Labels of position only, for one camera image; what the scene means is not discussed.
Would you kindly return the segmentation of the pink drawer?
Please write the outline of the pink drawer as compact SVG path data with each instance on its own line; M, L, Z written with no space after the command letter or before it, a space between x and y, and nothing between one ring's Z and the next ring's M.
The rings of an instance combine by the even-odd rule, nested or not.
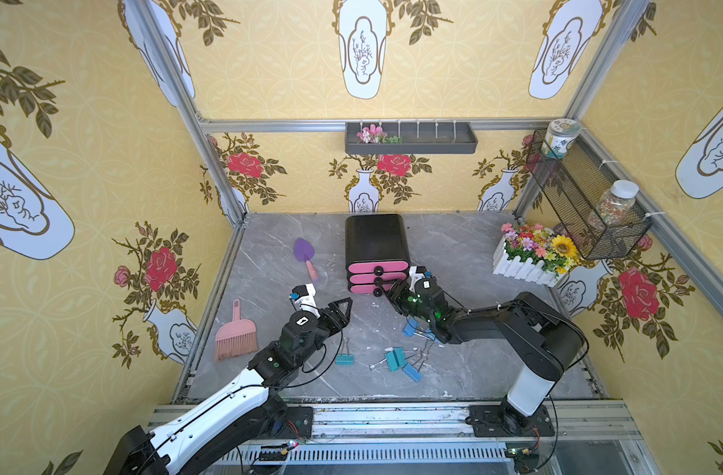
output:
M375 283L385 283L395 280L405 280L407 275L404 272L386 272L381 275L374 273L369 274L352 274L350 277L351 285L374 285Z
M392 282L385 282L381 285L374 284L355 284L350 286L350 291L359 295L373 295L381 297L393 286Z
M375 274L404 272L409 269L409 263L402 260L354 262L349 265L348 271L352 274Z

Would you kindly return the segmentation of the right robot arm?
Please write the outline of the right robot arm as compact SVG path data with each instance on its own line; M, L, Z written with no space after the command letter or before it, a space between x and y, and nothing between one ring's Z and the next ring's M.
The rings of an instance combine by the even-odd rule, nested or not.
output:
M507 433L519 433L537 416L541 405L565 372L587 348L582 330L530 292L493 307L469 309L449 303L433 276L412 284L397 280L386 293L393 309L425 322L441 344L502 338L524 367L502 399L500 417Z

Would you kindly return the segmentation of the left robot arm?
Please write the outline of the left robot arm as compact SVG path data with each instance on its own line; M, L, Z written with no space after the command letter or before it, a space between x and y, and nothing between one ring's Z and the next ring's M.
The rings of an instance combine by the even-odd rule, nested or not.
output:
M265 435L285 420L278 392L304 363L351 321L353 300L317 308L300 303L278 340L260 350L238 376L181 417L149 433L121 437L106 474L199 474L235 447Z

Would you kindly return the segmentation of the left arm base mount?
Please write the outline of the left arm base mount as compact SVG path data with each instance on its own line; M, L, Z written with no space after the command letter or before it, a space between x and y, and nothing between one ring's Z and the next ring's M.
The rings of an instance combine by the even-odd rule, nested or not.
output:
M314 409L288 406L282 413L269 413L265 406L248 413L256 424L256 439L310 439Z

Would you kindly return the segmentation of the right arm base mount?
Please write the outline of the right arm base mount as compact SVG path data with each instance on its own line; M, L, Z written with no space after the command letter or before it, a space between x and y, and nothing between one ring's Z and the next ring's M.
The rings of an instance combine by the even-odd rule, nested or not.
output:
M555 419L546 406L531 416L523 416L511 406L470 406L464 422L475 437L553 437L557 433Z

